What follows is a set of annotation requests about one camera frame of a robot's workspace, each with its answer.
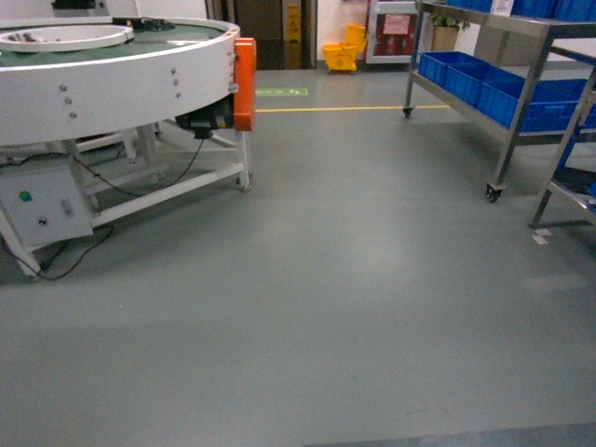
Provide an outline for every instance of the green floor sign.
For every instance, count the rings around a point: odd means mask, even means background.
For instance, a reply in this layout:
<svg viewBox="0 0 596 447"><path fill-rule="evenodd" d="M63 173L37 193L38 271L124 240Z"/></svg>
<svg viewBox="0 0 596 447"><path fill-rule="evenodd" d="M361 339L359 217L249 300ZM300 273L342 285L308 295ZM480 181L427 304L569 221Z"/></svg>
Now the green floor sign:
<svg viewBox="0 0 596 447"><path fill-rule="evenodd" d="M257 96L308 96L308 88L257 88Z"/></svg>

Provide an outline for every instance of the potted plant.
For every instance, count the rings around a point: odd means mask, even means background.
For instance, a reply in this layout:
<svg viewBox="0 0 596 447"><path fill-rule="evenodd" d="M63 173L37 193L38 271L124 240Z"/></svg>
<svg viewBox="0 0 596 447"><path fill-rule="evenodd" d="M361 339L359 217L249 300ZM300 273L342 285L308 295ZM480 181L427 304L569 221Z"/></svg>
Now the potted plant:
<svg viewBox="0 0 596 447"><path fill-rule="evenodd" d="M459 30L463 31L469 28L468 21L460 21L437 14L430 16L430 22L433 25L431 47L433 51L453 51Z"/></svg>

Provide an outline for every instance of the control box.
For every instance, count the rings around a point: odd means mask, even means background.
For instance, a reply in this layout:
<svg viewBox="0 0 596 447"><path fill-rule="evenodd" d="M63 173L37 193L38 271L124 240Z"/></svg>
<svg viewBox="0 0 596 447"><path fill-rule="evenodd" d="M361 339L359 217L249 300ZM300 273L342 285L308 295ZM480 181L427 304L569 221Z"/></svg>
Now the control box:
<svg viewBox="0 0 596 447"><path fill-rule="evenodd" d="M93 234L93 211L69 157L0 169L0 206L29 247Z"/></svg>

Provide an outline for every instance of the orange motor cover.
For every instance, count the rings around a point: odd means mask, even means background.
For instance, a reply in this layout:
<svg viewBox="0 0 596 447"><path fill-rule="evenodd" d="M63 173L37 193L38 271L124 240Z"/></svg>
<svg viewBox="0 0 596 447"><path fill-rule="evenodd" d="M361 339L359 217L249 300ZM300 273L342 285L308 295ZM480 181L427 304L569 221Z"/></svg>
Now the orange motor cover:
<svg viewBox="0 0 596 447"><path fill-rule="evenodd" d="M257 43L252 37L236 39L236 75L238 92L234 95L234 127L252 131L255 117Z"/></svg>

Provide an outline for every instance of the blue plastic bin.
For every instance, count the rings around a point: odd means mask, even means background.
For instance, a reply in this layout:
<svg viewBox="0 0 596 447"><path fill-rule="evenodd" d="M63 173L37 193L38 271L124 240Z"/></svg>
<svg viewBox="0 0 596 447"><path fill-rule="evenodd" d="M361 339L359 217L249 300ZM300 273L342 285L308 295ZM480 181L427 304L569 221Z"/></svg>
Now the blue plastic bin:
<svg viewBox="0 0 596 447"><path fill-rule="evenodd" d="M445 89L472 107L478 106L483 82L523 82L523 78L488 63L447 67Z"/></svg>
<svg viewBox="0 0 596 447"><path fill-rule="evenodd" d="M573 96L576 101L579 101L586 82L586 79L563 79L560 81L542 81L541 84L548 88L562 90ZM590 109L584 129L596 129L596 105Z"/></svg>
<svg viewBox="0 0 596 447"><path fill-rule="evenodd" d="M478 109L502 126L509 128L522 90L523 82L483 84ZM521 132L565 130L576 105L577 100L573 96L539 83L521 126Z"/></svg>
<svg viewBox="0 0 596 447"><path fill-rule="evenodd" d="M474 9L480 12L491 12L493 0L467 0L467 9Z"/></svg>
<svg viewBox="0 0 596 447"><path fill-rule="evenodd" d="M557 0L515 0L511 15L552 19Z"/></svg>
<svg viewBox="0 0 596 447"><path fill-rule="evenodd" d="M460 53L458 51L434 51L422 53L420 55L419 72L420 75L431 80L438 86L445 87L447 65L459 63L486 64L485 61L477 59L466 53Z"/></svg>
<svg viewBox="0 0 596 447"><path fill-rule="evenodd" d="M450 7L467 7L469 0L447 0Z"/></svg>
<svg viewBox="0 0 596 447"><path fill-rule="evenodd" d="M565 21L596 21L596 0L558 0L554 18Z"/></svg>

